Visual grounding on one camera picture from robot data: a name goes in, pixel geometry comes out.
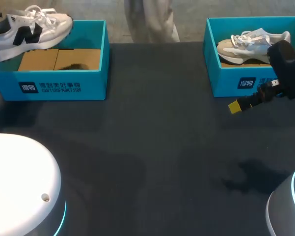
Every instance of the shoelace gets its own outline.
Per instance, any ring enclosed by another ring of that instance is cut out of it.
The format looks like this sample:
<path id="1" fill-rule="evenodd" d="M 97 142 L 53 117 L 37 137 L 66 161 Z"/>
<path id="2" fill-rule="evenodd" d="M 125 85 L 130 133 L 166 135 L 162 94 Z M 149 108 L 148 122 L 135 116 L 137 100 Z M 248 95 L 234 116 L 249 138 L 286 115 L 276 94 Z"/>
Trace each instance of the shoelace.
<path id="1" fill-rule="evenodd" d="M 260 40 L 260 39 L 266 39 L 267 43 L 270 45 L 268 35 L 259 36 L 256 38 L 251 38 L 251 37 L 246 36 L 246 34 L 248 34 L 248 33 L 251 33 L 251 31 L 244 31 L 244 32 L 242 32 L 241 36 L 239 36 L 239 35 L 236 35 L 236 36 L 232 35 L 231 36 L 231 42 L 235 48 L 239 47 L 240 45 L 255 44 L 255 41 Z"/>
<path id="2" fill-rule="evenodd" d="M 57 19 L 47 15 L 48 13 L 56 13 L 55 9 L 53 8 L 41 9 L 37 5 L 32 5 L 26 8 L 25 11 L 28 13 L 28 16 L 31 17 L 33 21 L 41 21 L 50 30 L 55 29 L 57 24 Z"/>
<path id="3" fill-rule="evenodd" d="M 232 35 L 231 36 L 231 42 L 234 45 L 234 47 L 238 47 L 238 45 L 242 44 L 254 44 L 253 39 L 250 37 L 245 36 L 247 33 L 251 33 L 251 31 L 244 31 L 241 36 L 239 35 Z"/>

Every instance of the white dome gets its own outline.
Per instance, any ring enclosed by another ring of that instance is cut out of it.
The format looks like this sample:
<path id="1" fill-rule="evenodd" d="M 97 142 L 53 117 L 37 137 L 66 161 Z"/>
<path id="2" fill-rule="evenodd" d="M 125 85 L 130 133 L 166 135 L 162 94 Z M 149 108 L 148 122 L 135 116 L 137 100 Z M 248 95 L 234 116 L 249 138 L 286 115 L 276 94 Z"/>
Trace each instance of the white dome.
<path id="1" fill-rule="evenodd" d="M 60 188 L 58 164 L 43 145 L 0 134 L 0 236 L 25 235 L 38 226 L 53 209 Z"/>

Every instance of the white pants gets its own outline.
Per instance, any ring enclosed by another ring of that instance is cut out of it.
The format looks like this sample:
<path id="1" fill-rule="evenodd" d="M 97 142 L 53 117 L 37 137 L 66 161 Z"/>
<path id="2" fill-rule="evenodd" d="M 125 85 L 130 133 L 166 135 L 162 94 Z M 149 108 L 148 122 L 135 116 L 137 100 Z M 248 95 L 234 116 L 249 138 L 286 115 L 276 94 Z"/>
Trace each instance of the white pants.
<path id="1" fill-rule="evenodd" d="M 134 43 L 179 42 L 173 23 L 172 0 L 124 0 Z"/>

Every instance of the sneaker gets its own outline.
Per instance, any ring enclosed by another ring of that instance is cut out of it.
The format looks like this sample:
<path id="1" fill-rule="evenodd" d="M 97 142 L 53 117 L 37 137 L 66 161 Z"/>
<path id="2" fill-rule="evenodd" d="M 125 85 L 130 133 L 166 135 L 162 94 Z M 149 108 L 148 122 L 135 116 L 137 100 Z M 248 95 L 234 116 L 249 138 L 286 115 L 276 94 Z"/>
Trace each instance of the sneaker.
<path id="1" fill-rule="evenodd" d="M 217 52 L 219 56 L 233 64 L 242 64 L 249 59 L 258 59 L 269 63 L 268 48 L 281 40 L 290 43 L 290 33 L 286 31 L 283 34 L 271 34 L 263 29 L 245 31 L 241 36 L 232 35 L 231 39 L 219 42 Z"/>
<path id="2" fill-rule="evenodd" d="M 0 22 L 0 62 L 26 51 L 48 49 L 71 31 L 73 20 L 53 8 L 33 5 L 25 11 L 12 10 Z"/>

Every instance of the shoe sole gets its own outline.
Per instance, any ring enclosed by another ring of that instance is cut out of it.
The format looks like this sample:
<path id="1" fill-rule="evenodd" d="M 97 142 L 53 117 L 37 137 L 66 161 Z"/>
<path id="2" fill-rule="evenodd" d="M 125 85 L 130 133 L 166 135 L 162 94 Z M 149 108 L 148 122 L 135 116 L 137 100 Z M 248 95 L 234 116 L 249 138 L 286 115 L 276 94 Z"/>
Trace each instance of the shoe sole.
<path id="1" fill-rule="evenodd" d="M 227 57 L 225 55 L 222 55 L 222 54 L 219 54 L 218 55 L 221 57 L 221 58 L 224 58 L 226 61 L 229 61 L 233 64 L 237 64 L 237 65 L 241 65 L 243 64 L 244 62 L 246 62 L 247 60 L 250 60 L 250 59 L 256 59 L 256 60 L 260 60 L 266 64 L 269 64 L 269 59 L 267 56 L 253 56 L 253 57 L 248 57 L 248 58 L 232 58 L 232 57 Z"/>
<path id="2" fill-rule="evenodd" d="M 48 42 L 43 42 L 43 43 L 29 43 L 29 44 L 22 44 L 20 46 L 16 46 L 11 49 L 5 49 L 0 51 L 0 62 L 4 62 L 7 60 L 10 60 L 14 57 L 17 57 L 18 55 L 33 51 L 36 49 L 50 49 L 57 44 L 59 44 L 63 39 L 65 39 L 70 33 L 73 28 L 73 24 L 71 28 L 69 28 L 63 35 L 59 36 L 58 38 L 55 38 L 53 40 L 50 40 Z"/>

